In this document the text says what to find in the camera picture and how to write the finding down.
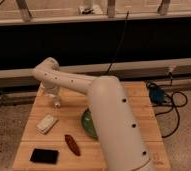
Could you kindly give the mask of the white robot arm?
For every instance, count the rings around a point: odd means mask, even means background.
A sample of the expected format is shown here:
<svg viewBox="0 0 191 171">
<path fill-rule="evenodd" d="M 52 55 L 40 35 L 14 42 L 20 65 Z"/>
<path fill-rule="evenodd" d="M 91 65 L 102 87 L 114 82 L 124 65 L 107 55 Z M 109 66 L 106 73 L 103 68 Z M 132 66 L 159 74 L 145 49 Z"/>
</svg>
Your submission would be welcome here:
<svg viewBox="0 0 191 171">
<path fill-rule="evenodd" d="M 38 64 L 33 76 L 52 93 L 64 87 L 87 96 L 108 171 L 156 171 L 128 95 L 117 77 L 62 72 L 52 57 Z"/>
</svg>

